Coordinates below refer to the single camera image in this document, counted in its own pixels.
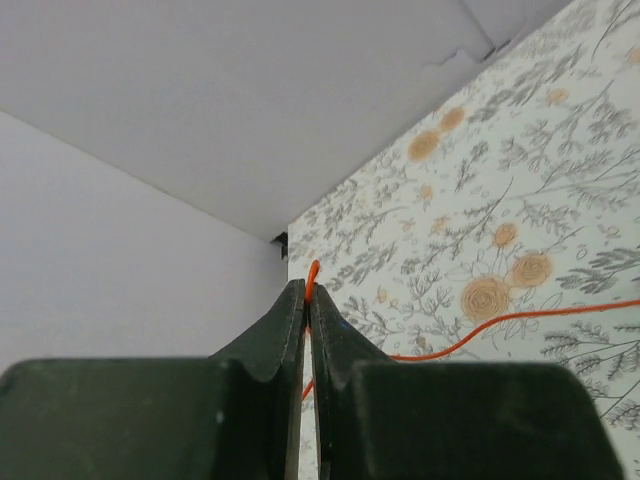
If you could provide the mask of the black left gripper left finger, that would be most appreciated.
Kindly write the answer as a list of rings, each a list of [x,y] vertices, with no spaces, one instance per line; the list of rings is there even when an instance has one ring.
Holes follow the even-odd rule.
[[[208,357],[32,359],[1,378],[5,479],[294,479],[304,294]]]

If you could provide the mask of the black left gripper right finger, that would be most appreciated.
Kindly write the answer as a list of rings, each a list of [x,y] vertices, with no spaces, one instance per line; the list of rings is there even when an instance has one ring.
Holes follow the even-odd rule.
[[[323,479],[620,479],[581,382],[548,362],[408,363],[308,307]]]

